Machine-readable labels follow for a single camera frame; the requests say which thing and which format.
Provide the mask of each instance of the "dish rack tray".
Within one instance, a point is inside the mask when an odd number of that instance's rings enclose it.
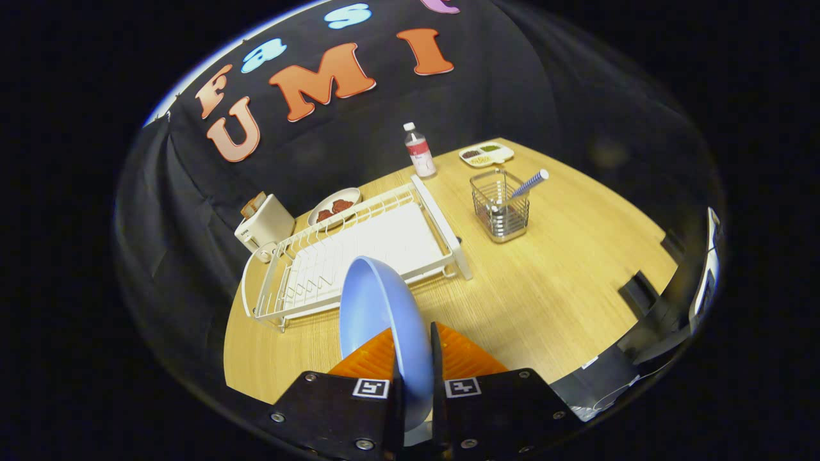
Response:
[[[291,318],[338,308],[350,263],[362,255],[389,264],[408,284],[458,272],[470,280],[464,252],[444,214],[421,179],[413,175],[410,180],[276,244],[256,297],[245,292],[251,255],[241,281],[245,314],[284,333]]]

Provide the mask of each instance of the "wire utensil holder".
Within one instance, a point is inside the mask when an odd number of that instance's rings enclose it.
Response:
[[[496,243],[512,240],[526,232],[530,220],[530,192],[513,197],[523,181],[501,168],[470,178],[476,216]]]

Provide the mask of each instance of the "blue striped handle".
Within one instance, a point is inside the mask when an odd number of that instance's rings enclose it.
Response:
[[[541,184],[547,178],[549,178],[549,173],[546,170],[542,169],[538,172],[537,175],[532,176],[527,182],[522,184],[521,187],[516,189],[516,191],[512,193],[512,196],[517,197],[521,194],[524,194],[527,190],[530,190],[536,185]]]

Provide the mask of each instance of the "letter m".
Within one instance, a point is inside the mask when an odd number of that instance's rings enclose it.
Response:
[[[330,90],[336,80],[336,97],[349,98],[376,86],[376,81],[364,75],[356,60],[355,43],[333,47],[321,57],[319,71],[314,73],[300,66],[288,66],[276,72],[268,83],[282,90],[290,107],[288,121],[298,121],[313,113],[316,106],[306,103],[303,94],[322,104],[330,103]]]

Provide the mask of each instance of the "water bottle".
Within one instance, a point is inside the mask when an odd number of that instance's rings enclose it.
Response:
[[[413,122],[405,123],[404,130],[408,132],[407,138],[404,138],[404,145],[408,147],[410,159],[416,167],[416,174],[420,178],[434,175],[433,155],[430,153],[430,147],[427,146],[424,135],[416,131],[416,125]]]

